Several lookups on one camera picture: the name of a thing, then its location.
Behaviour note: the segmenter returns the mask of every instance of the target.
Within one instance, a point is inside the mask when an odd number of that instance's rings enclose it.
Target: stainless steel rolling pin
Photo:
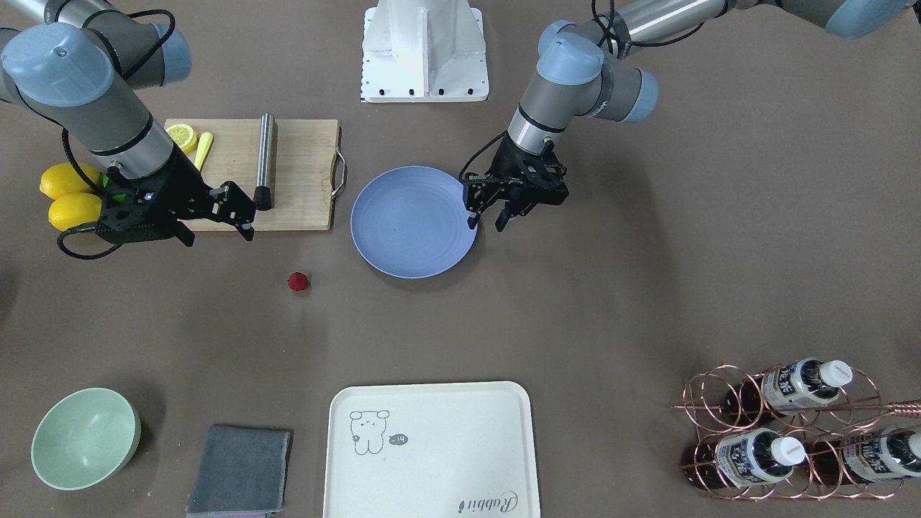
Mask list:
[[[275,150],[278,125],[271,113],[262,116],[262,130],[259,135],[259,161],[256,165],[256,192],[252,201],[257,210],[269,210],[274,206]]]

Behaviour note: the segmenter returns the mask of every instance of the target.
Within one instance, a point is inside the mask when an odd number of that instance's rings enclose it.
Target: brown bottle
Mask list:
[[[682,465],[688,481],[700,489],[746,488],[780,482],[805,456],[796,439],[760,428],[691,446]]]
[[[835,487],[921,477],[921,435],[889,427],[808,446],[816,482]]]
[[[732,392],[728,393],[723,406],[724,420],[733,426],[765,426],[800,408],[832,403],[840,387],[850,383],[852,378],[851,368],[837,359],[823,363],[806,358],[778,367],[754,378],[761,387],[760,394],[751,380],[736,387],[738,399]]]

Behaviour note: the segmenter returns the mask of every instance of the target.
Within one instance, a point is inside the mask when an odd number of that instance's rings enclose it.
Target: lemon slice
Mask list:
[[[167,133],[183,153],[191,153],[198,144],[198,135],[188,124],[174,124],[167,128]]]

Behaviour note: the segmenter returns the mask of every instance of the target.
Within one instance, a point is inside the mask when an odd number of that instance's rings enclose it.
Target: bottle label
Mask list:
[[[858,477],[871,482],[921,477],[921,473],[905,469],[892,458],[892,454],[889,453],[889,438],[881,436],[893,431],[895,428],[889,427],[847,440],[842,455]]]
[[[755,463],[752,441],[765,429],[730,435],[717,444],[719,471],[736,488],[775,484],[783,478],[771,477]]]
[[[764,401],[780,413],[800,408],[822,405],[828,400],[813,395],[802,381],[802,366],[812,358],[806,358],[785,367],[774,369],[764,376],[761,384]]]

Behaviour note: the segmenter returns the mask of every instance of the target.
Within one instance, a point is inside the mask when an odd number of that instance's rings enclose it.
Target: gray towel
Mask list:
[[[211,427],[186,517],[281,511],[290,440],[288,431]]]

